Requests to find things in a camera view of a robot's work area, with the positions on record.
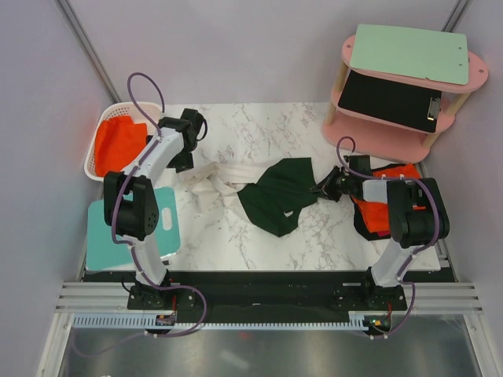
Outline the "dark green t shirt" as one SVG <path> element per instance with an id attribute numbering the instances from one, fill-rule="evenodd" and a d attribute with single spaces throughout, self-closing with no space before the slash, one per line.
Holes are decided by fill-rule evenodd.
<path id="1" fill-rule="evenodd" d="M 237 195 L 253 225 L 282 237 L 298 227 L 302 209 L 318 201 L 319 195 L 311 191 L 315 185 L 311 158 L 287 158 Z"/>

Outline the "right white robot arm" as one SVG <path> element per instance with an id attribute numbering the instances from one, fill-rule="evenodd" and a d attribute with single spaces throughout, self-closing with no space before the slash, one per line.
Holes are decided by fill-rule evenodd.
<path id="1" fill-rule="evenodd" d="M 336 202 L 347 195 L 387 207 L 391 239 L 369 268 L 370 283 L 359 291 L 365 307 L 378 309 L 388 300 L 387 288 L 402 283 L 412 260 L 448 236 L 450 220 L 434 178 L 375 176 L 368 155 L 344 156 L 343 160 L 341 167 L 334 167 L 310 191 Z"/>

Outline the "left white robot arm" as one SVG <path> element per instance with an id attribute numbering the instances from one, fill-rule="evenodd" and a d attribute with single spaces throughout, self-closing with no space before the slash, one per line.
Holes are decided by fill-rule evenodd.
<path id="1" fill-rule="evenodd" d="M 104 218 L 112 242 L 127 246 L 136 280 L 148 285 L 145 300 L 156 309 L 170 305 L 172 290 L 154 232 L 160 220 L 154 184 L 168 167 L 177 172 L 193 168 L 192 153 L 207 135 L 207 120 L 186 108 L 178 118 L 164 116 L 154 123 L 144 149 L 121 171 L 104 177 Z"/>

